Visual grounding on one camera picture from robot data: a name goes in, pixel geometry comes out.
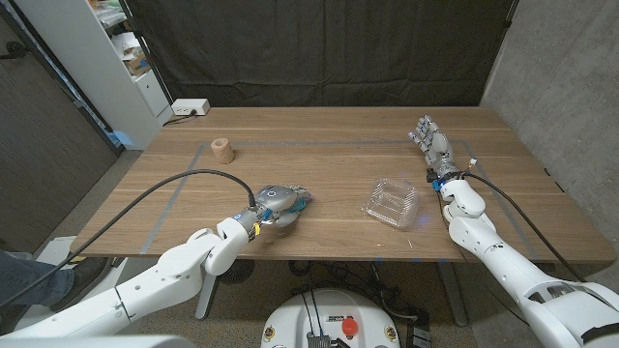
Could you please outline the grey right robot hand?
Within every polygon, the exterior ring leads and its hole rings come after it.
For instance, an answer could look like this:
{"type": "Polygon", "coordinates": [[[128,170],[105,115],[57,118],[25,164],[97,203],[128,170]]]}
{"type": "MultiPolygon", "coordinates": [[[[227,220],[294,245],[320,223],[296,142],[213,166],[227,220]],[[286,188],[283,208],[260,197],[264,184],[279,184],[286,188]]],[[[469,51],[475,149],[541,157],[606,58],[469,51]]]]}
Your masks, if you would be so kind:
{"type": "Polygon", "coordinates": [[[453,146],[434,120],[425,115],[408,136],[419,147],[427,163],[427,182],[439,191],[448,182],[458,179],[461,171],[455,164],[453,146]]]}

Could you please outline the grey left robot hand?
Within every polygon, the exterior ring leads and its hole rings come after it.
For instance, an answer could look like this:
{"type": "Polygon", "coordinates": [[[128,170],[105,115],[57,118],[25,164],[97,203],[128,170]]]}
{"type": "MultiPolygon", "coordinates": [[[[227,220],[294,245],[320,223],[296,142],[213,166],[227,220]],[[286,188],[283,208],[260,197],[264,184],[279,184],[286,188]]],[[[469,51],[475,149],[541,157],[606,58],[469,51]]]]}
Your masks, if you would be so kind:
{"type": "Polygon", "coordinates": [[[311,200],[311,194],[300,186],[270,185],[255,196],[254,206],[247,207],[234,219],[243,225],[252,241],[262,224],[285,227],[293,223],[311,200]]]}

